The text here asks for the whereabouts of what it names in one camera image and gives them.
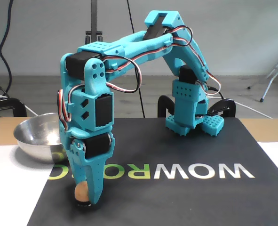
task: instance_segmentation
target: table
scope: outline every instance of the table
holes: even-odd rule
[[[25,117],[0,118],[0,145],[17,145],[14,128]],[[278,142],[278,119],[240,119],[257,142]]]

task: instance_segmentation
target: turquoise robotic arm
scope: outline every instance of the turquoise robotic arm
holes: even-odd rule
[[[60,62],[62,89],[57,103],[60,139],[76,184],[87,182],[90,204],[96,204],[101,196],[104,165],[115,147],[111,132],[114,93],[110,88],[123,89],[110,81],[133,67],[138,71],[139,65],[163,57],[177,76],[172,90],[175,113],[166,117],[166,127],[181,136],[198,124],[211,136],[223,128],[222,117],[207,115],[205,82],[212,75],[179,13],[152,11],[145,24],[147,31],[112,43],[81,46],[76,53],[65,54]]]

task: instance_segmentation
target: metal pole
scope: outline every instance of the metal pole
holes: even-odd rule
[[[267,76],[260,78],[259,81],[253,83],[252,85],[250,85],[249,87],[247,87],[247,89],[251,89],[254,85],[257,85],[257,84],[260,83],[262,80],[268,79],[268,78],[275,72],[275,70],[277,70],[277,69],[278,69],[278,63],[274,66],[274,68],[272,69],[272,71],[271,71]]]
[[[270,80],[270,82],[269,82],[269,84],[268,84],[268,86],[267,86],[267,88],[266,88],[266,90],[265,90],[265,92],[264,92],[262,98],[260,99],[260,102],[263,102],[263,101],[264,101],[264,98],[265,98],[267,92],[269,91],[270,85],[272,84],[272,82],[274,81],[274,79],[275,79],[277,76],[278,76],[278,72],[277,72],[277,73],[275,74],[275,76],[272,77],[272,79]]]
[[[97,0],[91,0],[91,40],[97,41]]]

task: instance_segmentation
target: tan ball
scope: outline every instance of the tan ball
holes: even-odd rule
[[[75,187],[75,199],[79,202],[88,202],[88,187],[86,181],[81,181]]]

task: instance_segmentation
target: stainless steel bowl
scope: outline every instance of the stainless steel bowl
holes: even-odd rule
[[[67,159],[59,138],[57,113],[42,114],[23,121],[13,134],[20,148],[38,161],[57,163]]]

